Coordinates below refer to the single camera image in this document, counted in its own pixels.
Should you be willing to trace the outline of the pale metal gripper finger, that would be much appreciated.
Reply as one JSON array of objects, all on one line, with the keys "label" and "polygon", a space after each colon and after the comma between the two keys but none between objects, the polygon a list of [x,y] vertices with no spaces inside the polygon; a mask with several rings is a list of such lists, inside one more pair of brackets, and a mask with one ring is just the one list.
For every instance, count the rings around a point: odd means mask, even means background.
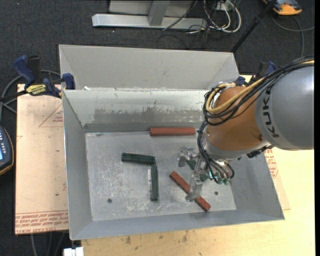
[{"label": "pale metal gripper finger", "polygon": [[186,165],[187,161],[195,160],[198,157],[198,153],[194,148],[191,147],[182,147],[180,149],[180,154],[178,157],[178,166],[180,168]]},{"label": "pale metal gripper finger", "polygon": [[189,183],[189,191],[185,199],[189,202],[199,198],[202,190],[202,181],[199,175],[192,175]]}]

